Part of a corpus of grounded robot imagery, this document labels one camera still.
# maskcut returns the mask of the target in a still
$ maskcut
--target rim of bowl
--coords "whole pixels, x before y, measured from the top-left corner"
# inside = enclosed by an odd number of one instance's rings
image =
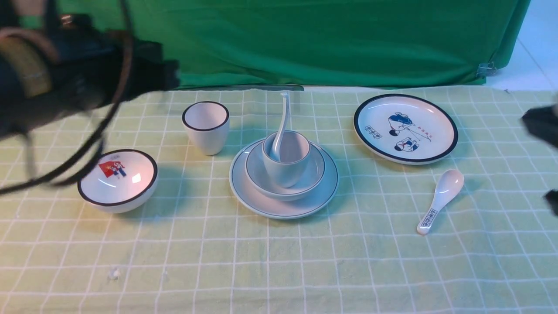
[[[131,198],[125,200],[125,201],[116,202],[116,203],[103,203],[103,202],[95,201],[95,200],[91,199],[90,197],[88,197],[87,195],[85,195],[85,193],[83,192],[83,189],[81,188],[81,180],[79,180],[79,182],[78,182],[78,192],[79,192],[79,195],[84,200],[86,200],[89,203],[94,204],[94,205],[99,205],[99,206],[103,206],[103,207],[114,207],[114,206],[120,206],[120,205],[123,205],[123,204],[130,203],[130,202],[134,201],[135,199],[139,198],[140,196],[144,195],[147,191],[149,191],[149,189],[151,189],[151,187],[155,183],[155,180],[157,180],[158,167],[157,167],[157,163],[155,162],[155,159],[153,159],[153,157],[149,156],[147,153],[144,153],[143,151],[140,151],[140,150],[137,150],[137,149],[117,149],[117,150],[109,151],[108,153],[104,153],[103,155],[100,156],[99,160],[102,159],[103,157],[107,156],[107,155],[111,155],[111,154],[114,154],[114,153],[121,153],[121,152],[139,153],[139,154],[145,156],[151,162],[151,165],[153,165],[153,178],[151,178],[151,181],[149,182],[149,184],[145,187],[145,189],[143,189],[137,195],[135,195],[135,196],[133,196],[133,197],[131,197]]]
[[[312,150],[312,144],[311,144],[310,141],[306,138],[306,136],[302,135],[301,133],[298,133],[297,131],[293,131],[293,130],[285,130],[285,133],[287,133],[287,132],[296,133],[296,134],[302,136],[302,137],[306,140],[306,142],[308,142],[308,151],[306,152],[306,155],[304,155],[304,157],[302,157],[302,158],[299,159],[299,160],[295,160],[295,161],[293,161],[293,162],[290,162],[290,163],[282,163],[282,162],[280,162],[280,161],[277,161],[277,160],[271,158],[271,156],[269,156],[269,154],[266,152],[266,142],[267,142],[267,140],[268,140],[273,134],[277,135],[277,133],[278,133],[278,132],[273,132],[273,133],[269,134],[269,135],[263,140],[263,142],[262,142],[262,151],[263,151],[263,154],[265,155],[265,157],[268,157],[269,160],[270,160],[271,162],[273,162],[273,163],[276,163],[276,164],[279,164],[279,165],[291,165],[291,164],[294,164],[294,163],[298,163],[298,162],[300,162],[301,160],[304,160],[305,158],[307,158],[307,157],[310,155],[310,151]]]
[[[225,114],[226,114],[225,120],[224,120],[220,125],[211,127],[211,128],[209,128],[209,129],[199,129],[199,128],[197,128],[197,127],[191,126],[188,122],[186,122],[186,112],[187,112],[190,108],[192,108],[192,107],[194,107],[194,106],[196,106],[196,105],[199,105],[199,104],[201,104],[201,103],[214,103],[214,104],[217,104],[217,105],[221,106],[223,109],[225,109]],[[184,110],[184,112],[182,113],[182,124],[184,124],[187,128],[192,129],[192,130],[201,131],[201,132],[207,132],[207,131],[213,131],[213,130],[215,130],[215,129],[218,129],[218,128],[224,126],[225,123],[227,123],[227,121],[229,121],[229,117],[230,117],[229,110],[228,110],[222,103],[218,103],[218,102],[215,102],[215,101],[198,101],[198,102],[196,102],[196,103],[193,103],[193,104],[189,105],[188,108],[186,108],[186,109]]]
[[[325,175],[325,171],[326,171],[326,167],[327,167],[327,166],[326,166],[326,164],[325,164],[325,158],[324,158],[323,154],[321,153],[321,151],[320,151],[319,149],[317,149],[311,142],[308,142],[308,143],[310,144],[310,150],[312,150],[312,148],[314,148],[314,149],[318,152],[318,154],[319,154],[320,157],[321,157],[321,161],[323,162],[323,165],[324,165],[324,171],[321,172],[321,176],[320,176],[320,177],[318,178],[318,180],[317,180],[311,187],[309,187],[308,189],[305,189],[305,190],[300,191],[300,192],[297,192],[297,193],[291,193],[291,194],[275,193],[275,192],[271,192],[271,191],[268,191],[268,190],[264,189],[263,187],[259,186],[259,184],[256,183],[256,181],[254,181],[254,179],[253,179],[252,176],[250,175],[250,172],[248,171],[248,160],[250,159],[250,155],[252,154],[252,152],[254,152],[254,150],[257,149],[259,145],[262,145],[262,146],[263,146],[263,141],[262,141],[261,143],[257,144],[256,147],[254,147],[254,148],[250,151],[250,153],[248,154],[248,157],[246,158],[246,161],[244,162],[244,163],[246,164],[245,167],[244,167],[244,169],[245,169],[245,171],[246,171],[246,174],[248,175],[248,179],[250,179],[250,182],[252,182],[252,184],[254,185],[254,187],[255,187],[256,189],[258,189],[258,190],[260,190],[260,191],[265,191],[265,193],[269,193],[269,194],[272,194],[272,195],[279,195],[279,196],[297,196],[297,195],[304,194],[304,193],[306,193],[306,192],[308,192],[308,191],[314,189],[318,184],[320,184],[320,182],[321,182],[322,179],[324,178],[324,175]]]

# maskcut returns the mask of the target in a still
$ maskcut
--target white plate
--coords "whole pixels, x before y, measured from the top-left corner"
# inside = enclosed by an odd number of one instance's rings
[[[115,150],[103,154],[95,169],[78,182],[78,192],[101,211],[123,213],[153,195],[157,173],[157,163],[143,151]]]
[[[430,164],[457,144],[454,121],[435,104],[419,97],[385,94],[362,103],[354,129],[374,153],[400,164]]]
[[[324,177],[325,159],[315,146],[310,145],[310,160],[300,180],[290,188],[280,187],[273,182],[263,165],[262,145],[263,143],[257,144],[248,154],[246,174],[254,187],[265,196],[282,201],[294,201],[305,197]]]
[[[339,186],[339,173],[333,158],[321,147],[312,143],[325,160],[325,173],[321,182],[305,198],[279,201],[260,193],[246,175],[246,158],[263,140],[256,141],[234,157],[229,171],[230,188],[240,203],[258,215],[272,219],[297,219],[312,215],[326,206],[335,196]]]

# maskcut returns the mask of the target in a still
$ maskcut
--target ceramic cup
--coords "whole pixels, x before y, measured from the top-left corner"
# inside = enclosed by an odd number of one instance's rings
[[[270,157],[277,132],[269,135],[262,145],[263,165],[267,174],[280,187],[290,188],[299,180],[310,160],[310,142],[304,135],[290,130],[285,130],[281,141],[280,159],[276,161]]]
[[[227,141],[230,120],[227,108],[212,101],[196,102],[182,113],[182,123],[190,141],[202,154],[218,154]]]

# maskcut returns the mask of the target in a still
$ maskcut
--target green cloth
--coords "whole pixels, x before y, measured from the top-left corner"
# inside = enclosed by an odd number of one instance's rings
[[[189,87],[483,83],[507,65],[530,0],[130,1],[138,37],[162,42]],[[122,27],[116,0],[61,1]]]

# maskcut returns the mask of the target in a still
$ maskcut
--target blue illustration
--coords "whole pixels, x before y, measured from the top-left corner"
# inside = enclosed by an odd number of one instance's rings
[[[126,172],[124,172],[124,166],[120,163],[120,161],[115,162],[114,165],[116,166],[116,168],[118,168],[118,172],[120,172],[122,177],[125,177]]]
[[[115,168],[115,167],[111,167],[110,169],[111,169],[112,173],[114,174],[114,176],[118,178],[118,169]]]
[[[419,145],[417,144],[417,141],[412,140],[410,137],[407,137],[406,139],[397,142],[394,148],[397,151],[415,151],[417,148],[419,148]]]
[[[391,128],[389,134],[392,136],[398,136],[400,132],[407,131],[412,137],[416,138],[417,141],[422,141],[422,139],[431,141],[429,134],[421,127],[417,128],[413,121],[403,113],[396,112],[394,115],[391,115],[387,121],[389,122],[389,126]]]
[[[392,136],[399,135],[399,132],[407,130],[413,125],[413,121],[409,119],[407,115],[400,112],[396,112],[395,115],[390,116],[387,121],[389,122],[389,126],[391,126],[389,134]]]

